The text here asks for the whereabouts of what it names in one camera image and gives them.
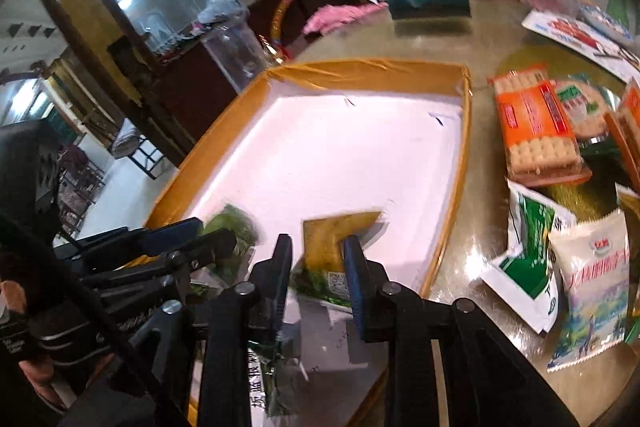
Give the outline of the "person's left hand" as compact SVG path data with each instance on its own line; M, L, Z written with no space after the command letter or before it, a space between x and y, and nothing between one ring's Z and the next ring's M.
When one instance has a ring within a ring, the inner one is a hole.
M38 395L52 407L65 410L66 406L51 385L54 376L52 361L37 346L29 330L24 288L14 281L3 281L1 297L9 313L9 320L1 326L2 346L8 349L12 360L21 367Z

